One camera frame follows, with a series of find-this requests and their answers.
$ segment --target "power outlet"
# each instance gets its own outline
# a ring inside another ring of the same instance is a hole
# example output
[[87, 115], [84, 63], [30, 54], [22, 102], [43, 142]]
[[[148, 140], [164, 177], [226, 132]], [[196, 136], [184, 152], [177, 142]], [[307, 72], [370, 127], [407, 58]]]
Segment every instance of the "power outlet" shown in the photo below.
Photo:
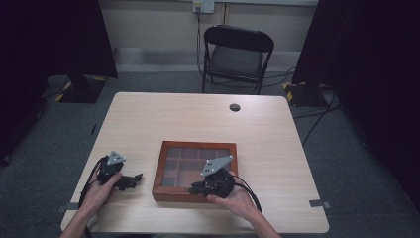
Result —
[[203, 1], [192, 1], [192, 12], [204, 12]]
[[214, 1], [192, 1], [192, 12], [214, 13]]

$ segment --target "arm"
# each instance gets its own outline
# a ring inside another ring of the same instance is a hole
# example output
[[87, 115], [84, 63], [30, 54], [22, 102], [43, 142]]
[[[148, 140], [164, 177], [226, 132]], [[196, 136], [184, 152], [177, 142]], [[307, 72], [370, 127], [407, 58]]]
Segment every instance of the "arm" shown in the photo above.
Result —
[[89, 222], [90, 218], [93, 217], [99, 207], [106, 201], [112, 191], [112, 187], [121, 176], [121, 173], [117, 173], [112, 176], [108, 182], [100, 185], [99, 182], [96, 181], [96, 173], [94, 174], [91, 180], [92, 184], [86, 193], [83, 204], [76, 211], [73, 218], [71, 218], [71, 221], [68, 223], [67, 227], [65, 227], [60, 238], [82, 237], [87, 222]]
[[254, 206], [250, 195], [241, 187], [235, 186], [234, 190], [225, 199], [216, 196], [208, 195], [207, 199], [222, 204], [228, 208], [234, 215], [242, 217], [249, 221], [256, 230], [257, 235], [261, 238], [281, 238], [280, 235], [272, 228], [271, 224], [266, 220], [262, 213]]

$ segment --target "wooden box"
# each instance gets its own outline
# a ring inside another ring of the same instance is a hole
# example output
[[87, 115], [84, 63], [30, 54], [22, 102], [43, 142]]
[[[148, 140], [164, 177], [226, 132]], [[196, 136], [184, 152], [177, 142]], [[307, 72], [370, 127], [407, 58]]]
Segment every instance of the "wooden box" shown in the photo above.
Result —
[[224, 168], [238, 174], [235, 143], [200, 143], [163, 141], [157, 162], [152, 195], [156, 201], [208, 202], [203, 195], [191, 194], [189, 188], [204, 180], [201, 172], [207, 160], [233, 156]]

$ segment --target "wrist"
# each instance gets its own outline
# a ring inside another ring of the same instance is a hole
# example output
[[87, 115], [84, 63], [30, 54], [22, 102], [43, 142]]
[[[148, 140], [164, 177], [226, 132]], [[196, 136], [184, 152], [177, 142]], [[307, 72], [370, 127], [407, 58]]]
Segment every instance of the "wrist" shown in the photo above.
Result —
[[251, 207], [249, 210], [247, 210], [247, 213], [244, 215], [244, 219], [247, 220], [250, 223], [253, 223], [260, 219], [262, 214], [256, 207]]
[[88, 204], [83, 204], [78, 211], [80, 212], [80, 215], [83, 217], [86, 217], [88, 219], [92, 218], [93, 215], [95, 215], [97, 208], [94, 206], [90, 206]]

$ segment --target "table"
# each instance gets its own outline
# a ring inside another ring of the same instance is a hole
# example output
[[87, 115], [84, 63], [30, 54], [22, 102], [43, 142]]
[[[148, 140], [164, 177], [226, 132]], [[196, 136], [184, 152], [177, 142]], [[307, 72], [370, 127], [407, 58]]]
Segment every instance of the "table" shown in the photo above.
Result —
[[[236, 103], [241, 110], [234, 112]], [[91, 232], [253, 233], [224, 207], [156, 202], [152, 186], [162, 141], [236, 143], [238, 173], [260, 200], [279, 233], [324, 233], [329, 224], [290, 110], [283, 97], [182, 93], [117, 93], [106, 115], [71, 202], [95, 163], [111, 151], [126, 157], [125, 176], [143, 173], [140, 184], [118, 191], [89, 222]], [[66, 212], [64, 229], [75, 211]]]

